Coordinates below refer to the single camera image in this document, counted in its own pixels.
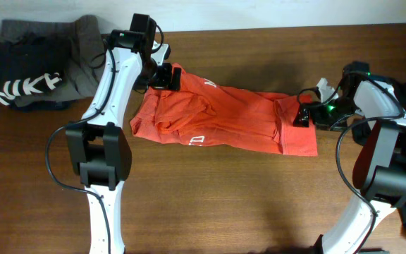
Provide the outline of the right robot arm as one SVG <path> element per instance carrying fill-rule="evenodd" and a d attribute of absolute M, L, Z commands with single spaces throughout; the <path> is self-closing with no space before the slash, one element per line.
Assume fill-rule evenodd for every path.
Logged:
<path fill-rule="evenodd" d="M 311 89 L 316 102 L 302 102 L 295 125 L 337 129 L 338 173 L 352 197 L 337 223 L 312 246 L 312 253 L 361 253 L 374 229 L 406 203 L 406 97 L 394 80 L 369 71 L 348 71 L 337 87 L 321 78 Z M 371 133 L 347 179 L 340 158 L 346 134 L 357 126 Z"/>

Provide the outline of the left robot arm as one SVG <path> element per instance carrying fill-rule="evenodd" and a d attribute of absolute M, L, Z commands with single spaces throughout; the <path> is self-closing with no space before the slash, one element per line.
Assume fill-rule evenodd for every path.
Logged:
<path fill-rule="evenodd" d="M 90 209 L 90 252 L 124 253 L 121 196 L 132 166 L 123 132 L 133 90 L 178 91 L 181 72 L 167 62 L 168 44 L 151 33 L 114 30 L 107 38 L 104 72 L 87 111 L 65 128 L 78 191 Z"/>

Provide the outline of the orange red t-shirt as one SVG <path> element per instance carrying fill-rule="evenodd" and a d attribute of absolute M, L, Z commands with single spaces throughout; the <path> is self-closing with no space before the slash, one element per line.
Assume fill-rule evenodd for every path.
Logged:
<path fill-rule="evenodd" d="M 314 125 L 293 125 L 300 103 L 310 100 L 309 95 L 220 86 L 182 71 L 179 91 L 148 89 L 130 127 L 135 137 L 161 144 L 315 157 Z"/>

